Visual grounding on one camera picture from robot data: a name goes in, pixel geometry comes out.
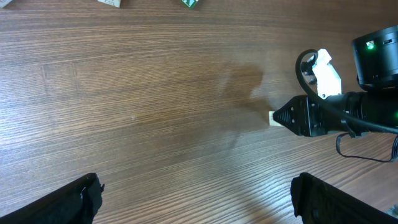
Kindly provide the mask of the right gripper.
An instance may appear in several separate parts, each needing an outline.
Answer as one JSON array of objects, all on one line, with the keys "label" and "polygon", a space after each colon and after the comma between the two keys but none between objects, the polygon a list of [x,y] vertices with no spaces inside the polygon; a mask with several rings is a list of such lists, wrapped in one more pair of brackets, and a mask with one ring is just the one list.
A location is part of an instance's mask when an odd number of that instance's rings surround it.
[{"label": "right gripper", "polygon": [[298,136],[318,137],[327,134],[323,122],[323,109],[309,96],[293,97],[275,111],[274,119]]}]

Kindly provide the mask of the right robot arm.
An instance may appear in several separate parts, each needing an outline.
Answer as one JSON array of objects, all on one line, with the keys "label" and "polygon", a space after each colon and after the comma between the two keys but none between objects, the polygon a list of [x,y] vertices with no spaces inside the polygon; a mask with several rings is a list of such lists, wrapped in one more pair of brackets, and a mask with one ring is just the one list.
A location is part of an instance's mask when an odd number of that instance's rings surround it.
[{"label": "right robot arm", "polygon": [[352,47],[361,92],[343,93],[327,50],[308,49],[295,64],[306,94],[272,112],[270,121],[306,137],[397,133],[397,26],[358,37]]}]

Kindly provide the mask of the red-edged plain wooden block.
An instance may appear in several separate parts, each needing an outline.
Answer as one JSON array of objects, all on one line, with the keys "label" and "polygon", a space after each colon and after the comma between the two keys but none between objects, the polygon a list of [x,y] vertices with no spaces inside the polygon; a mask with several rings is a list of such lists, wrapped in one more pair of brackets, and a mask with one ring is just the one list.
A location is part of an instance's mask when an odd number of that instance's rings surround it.
[{"label": "red-edged plain wooden block", "polygon": [[269,111],[269,125],[281,127],[282,125],[274,119],[273,114],[274,111]]}]

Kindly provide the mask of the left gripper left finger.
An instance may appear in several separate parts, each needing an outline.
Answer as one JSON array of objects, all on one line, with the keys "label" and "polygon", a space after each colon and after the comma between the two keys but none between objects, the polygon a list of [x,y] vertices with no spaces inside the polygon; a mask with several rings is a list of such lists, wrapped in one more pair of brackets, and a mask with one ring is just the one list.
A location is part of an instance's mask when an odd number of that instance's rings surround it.
[{"label": "left gripper left finger", "polygon": [[103,191],[98,176],[89,173],[1,217],[1,224],[92,223],[102,206]]}]

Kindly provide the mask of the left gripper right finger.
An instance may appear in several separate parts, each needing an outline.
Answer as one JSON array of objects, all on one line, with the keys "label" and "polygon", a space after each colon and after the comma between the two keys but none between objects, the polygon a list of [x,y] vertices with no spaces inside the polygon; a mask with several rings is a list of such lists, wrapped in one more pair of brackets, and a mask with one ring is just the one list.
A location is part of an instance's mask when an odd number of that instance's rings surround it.
[{"label": "left gripper right finger", "polygon": [[397,224],[397,218],[306,172],[292,179],[290,194],[294,215],[305,224]]}]

